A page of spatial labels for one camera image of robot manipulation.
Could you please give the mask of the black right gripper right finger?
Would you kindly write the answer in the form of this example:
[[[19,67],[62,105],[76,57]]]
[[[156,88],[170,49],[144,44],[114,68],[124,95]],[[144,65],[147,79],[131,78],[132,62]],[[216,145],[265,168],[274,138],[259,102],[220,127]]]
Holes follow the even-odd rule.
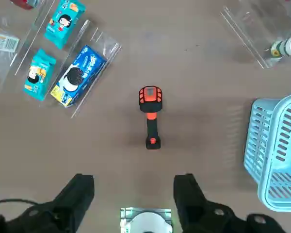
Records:
[[[173,196],[184,233],[283,233],[272,217],[249,214],[238,218],[223,204],[207,200],[193,174],[176,175]]]

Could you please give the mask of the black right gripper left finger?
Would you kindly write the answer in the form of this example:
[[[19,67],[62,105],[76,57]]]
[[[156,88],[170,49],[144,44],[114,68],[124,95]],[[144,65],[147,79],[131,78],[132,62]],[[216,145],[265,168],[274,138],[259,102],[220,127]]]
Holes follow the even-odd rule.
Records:
[[[2,199],[0,204],[16,202],[30,207],[9,221],[0,215],[0,233],[75,233],[94,196],[94,176],[77,173],[52,201]]]

